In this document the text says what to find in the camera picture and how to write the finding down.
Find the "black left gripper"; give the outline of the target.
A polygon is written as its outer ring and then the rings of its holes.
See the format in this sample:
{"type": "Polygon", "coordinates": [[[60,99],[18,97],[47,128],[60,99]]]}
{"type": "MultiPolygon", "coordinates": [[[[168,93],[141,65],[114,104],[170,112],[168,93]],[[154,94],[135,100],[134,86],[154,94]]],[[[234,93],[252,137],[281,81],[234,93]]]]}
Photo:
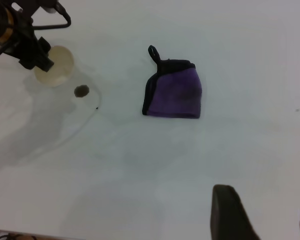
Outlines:
{"type": "Polygon", "coordinates": [[[38,67],[48,72],[54,65],[49,59],[50,44],[44,38],[37,38],[36,30],[46,29],[46,26],[33,26],[32,16],[42,8],[51,9],[49,1],[5,1],[4,8],[7,22],[4,24],[9,33],[7,41],[10,46],[6,54],[19,59],[19,64],[27,70],[32,70],[38,62],[38,67]]]}

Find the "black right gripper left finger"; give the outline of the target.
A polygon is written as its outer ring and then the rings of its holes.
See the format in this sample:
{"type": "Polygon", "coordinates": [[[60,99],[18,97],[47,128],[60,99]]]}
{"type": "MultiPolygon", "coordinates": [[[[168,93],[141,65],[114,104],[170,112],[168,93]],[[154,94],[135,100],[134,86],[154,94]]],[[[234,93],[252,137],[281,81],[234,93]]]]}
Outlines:
{"type": "Polygon", "coordinates": [[[212,189],[210,233],[213,240],[258,240],[240,196],[230,185],[212,189]]]}

